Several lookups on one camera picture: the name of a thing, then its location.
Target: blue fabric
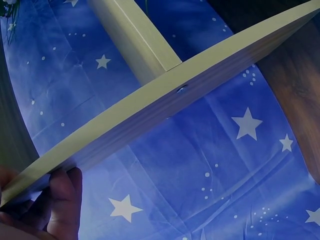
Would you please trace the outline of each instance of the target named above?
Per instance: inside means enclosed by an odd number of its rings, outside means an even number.
[[[232,35],[204,0],[148,2],[182,60]],[[5,53],[43,154],[139,84],[84,0],[22,4]],[[111,61],[97,69],[103,54]],[[85,172],[79,239],[318,240],[319,207],[320,189],[253,65]]]

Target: wood grain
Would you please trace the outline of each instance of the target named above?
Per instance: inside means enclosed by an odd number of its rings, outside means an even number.
[[[181,63],[134,0],[89,0],[89,4],[141,85]]]
[[[39,158],[11,85],[0,32],[0,164],[22,171]]]
[[[5,204],[33,191],[52,170],[83,170],[104,160],[165,118],[265,57],[320,9],[311,1],[260,22],[210,47],[141,87],[79,128],[39,158],[4,189]],[[183,93],[177,93],[187,86]]]
[[[306,0],[208,2],[237,33]],[[292,127],[310,174],[320,184],[320,15],[257,65]]]

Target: human hand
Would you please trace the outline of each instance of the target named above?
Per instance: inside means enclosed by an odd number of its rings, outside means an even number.
[[[16,175],[0,167],[1,188]],[[0,240],[77,240],[81,201],[81,170],[73,168],[67,173],[57,170],[36,201],[29,200],[0,212]]]

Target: star print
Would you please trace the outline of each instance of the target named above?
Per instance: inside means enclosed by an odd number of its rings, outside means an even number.
[[[129,223],[131,223],[132,214],[143,211],[143,209],[131,205],[130,194],[128,194],[128,196],[126,196],[122,201],[117,201],[111,198],[109,198],[109,200],[114,206],[114,210],[110,216],[122,216]]]
[[[13,23],[9,23],[8,31],[12,31],[12,28],[14,28],[15,26],[17,26],[16,21],[14,21]]]
[[[111,61],[111,59],[106,58],[106,56],[103,54],[101,58],[96,59],[96,61],[98,62],[98,66],[96,67],[96,69],[99,68],[105,68],[107,69],[107,63]]]
[[[316,223],[320,226],[320,208],[317,211],[306,210],[309,214],[309,218],[305,221],[305,223]]]
[[[291,144],[294,141],[289,139],[288,134],[285,135],[285,139],[280,139],[279,141],[283,144],[282,152],[285,150],[289,150],[291,152]]]
[[[252,118],[249,107],[246,108],[243,117],[232,117],[233,121],[239,125],[239,132],[236,139],[242,138],[245,135],[249,135],[257,140],[256,128],[263,122],[259,119]]]
[[[77,4],[78,0],[66,0],[64,2],[64,4],[67,4],[67,3],[71,3],[72,4],[72,7],[74,7],[76,4]]]

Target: screw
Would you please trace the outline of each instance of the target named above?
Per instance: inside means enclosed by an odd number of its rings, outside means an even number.
[[[188,87],[188,85],[184,85],[184,86],[180,87],[176,92],[178,94],[181,94],[187,90],[187,87]]]

